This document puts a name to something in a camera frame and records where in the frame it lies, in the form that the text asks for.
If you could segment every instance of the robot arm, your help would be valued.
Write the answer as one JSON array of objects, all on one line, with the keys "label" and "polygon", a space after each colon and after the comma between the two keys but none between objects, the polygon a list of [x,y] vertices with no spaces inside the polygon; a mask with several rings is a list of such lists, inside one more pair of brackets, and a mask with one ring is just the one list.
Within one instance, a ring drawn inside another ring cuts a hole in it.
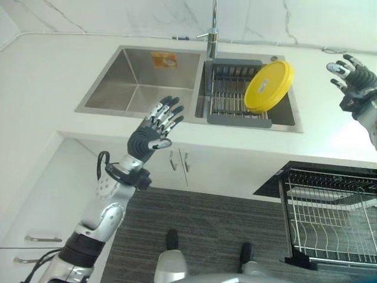
[{"label": "robot arm", "polygon": [[352,112],[352,117],[368,131],[372,144],[377,150],[377,77],[356,58],[345,54],[343,61],[329,63],[327,69],[339,76],[346,84],[336,79],[331,83],[344,93],[340,103],[343,111]]},{"label": "robot arm", "polygon": [[97,172],[95,200],[39,283],[88,281],[105,243],[122,223],[135,189],[146,189],[151,183],[144,163],[155,150],[171,145],[166,136],[183,120],[183,116],[173,120],[183,110],[183,106],[172,110],[178,102],[178,97],[169,96],[157,103],[128,140],[128,154],[123,160],[107,163],[103,176]]}]

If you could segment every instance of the white countertop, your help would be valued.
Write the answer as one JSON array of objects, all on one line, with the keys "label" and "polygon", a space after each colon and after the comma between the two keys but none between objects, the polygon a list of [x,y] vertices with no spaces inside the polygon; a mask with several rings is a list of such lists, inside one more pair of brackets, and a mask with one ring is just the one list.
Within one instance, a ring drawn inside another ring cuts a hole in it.
[{"label": "white countertop", "polygon": [[[74,112],[120,45],[205,50],[206,43],[80,35],[23,35],[0,52],[0,229],[27,197],[63,136],[124,140],[140,119]],[[182,123],[174,142],[284,153],[296,160],[377,168],[366,130],[339,107],[326,64],[341,55],[263,45],[219,44],[220,52],[284,55],[304,133]],[[357,55],[377,72],[377,57]]]}]

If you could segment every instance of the sticker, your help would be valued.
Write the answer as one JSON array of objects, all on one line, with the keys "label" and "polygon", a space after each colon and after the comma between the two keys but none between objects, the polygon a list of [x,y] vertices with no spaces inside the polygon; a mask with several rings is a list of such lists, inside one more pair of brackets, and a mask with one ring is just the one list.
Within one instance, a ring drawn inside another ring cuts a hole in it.
[{"label": "sticker", "polygon": [[262,93],[263,90],[266,88],[267,84],[269,83],[269,80],[268,79],[265,79],[262,84],[260,85],[259,89],[258,89],[258,93]]},{"label": "sticker", "polygon": [[177,54],[172,52],[151,52],[155,68],[177,68]]}]

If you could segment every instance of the yellow plastic container lid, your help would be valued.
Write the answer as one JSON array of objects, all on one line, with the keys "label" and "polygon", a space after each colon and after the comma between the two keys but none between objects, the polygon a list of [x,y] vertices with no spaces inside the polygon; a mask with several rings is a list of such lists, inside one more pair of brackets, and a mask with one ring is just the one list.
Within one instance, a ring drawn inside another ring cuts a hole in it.
[{"label": "yellow plastic container lid", "polygon": [[264,66],[247,87],[244,103],[253,113],[263,113],[273,108],[288,92],[295,71],[285,61],[275,61]]}]

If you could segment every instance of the white cabinet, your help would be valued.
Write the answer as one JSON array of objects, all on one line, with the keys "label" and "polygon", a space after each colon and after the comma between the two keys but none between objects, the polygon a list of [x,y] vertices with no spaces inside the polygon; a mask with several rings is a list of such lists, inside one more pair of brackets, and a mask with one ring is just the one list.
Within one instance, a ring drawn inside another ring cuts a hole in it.
[{"label": "white cabinet", "polygon": [[[95,196],[97,158],[76,140],[65,140],[32,189],[2,248],[61,247]],[[61,239],[34,242],[25,236]]]},{"label": "white cabinet", "polygon": [[[100,283],[104,272],[106,261],[110,253],[111,245],[114,237],[112,237],[105,245],[94,264],[93,273],[90,276],[89,283]],[[31,260],[39,259],[43,254],[52,249],[0,249],[0,282],[1,283],[18,283],[24,280],[34,267],[35,263],[19,263],[15,262],[15,258]],[[43,272],[48,267],[49,262],[41,266],[34,274],[31,283],[37,283],[42,277]]]},{"label": "white cabinet", "polygon": [[[109,151],[112,162],[120,160],[127,147],[125,141],[80,142],[95,154]],[[173,146],[168,149],[156,150],[145,168],[151,172],[151,185],[154,187],[271,200],[253,193],[288,161],[289,158],[283,154],[173,141]]]},{"label": "white cabinet", "polygon": [[188,190],[237,198],[255,198],[253,193],[287,162],[284,155],[264,152],[188,144],[179,148]]},{"label": "white cabinet", "polygon": [[[110,162],[119,162],[127,153],[127,143],[80,140],[86,148],[95,154],[106,150],[110,153]],[[186,190],[187,183],[177,146],[156,150],[144,166],[150,173],[152,187]]]},{"label": "white cabinet", "polygon": [[[31,272],[35,263],[23,264],[15,262],[15,258],[31,260],[39,259],[50,249],[0,249],[0,282],[16,283],[23,281]],[[31,283],[37,283],[46,270],[48,263],[44,264],[33,276]]]}]

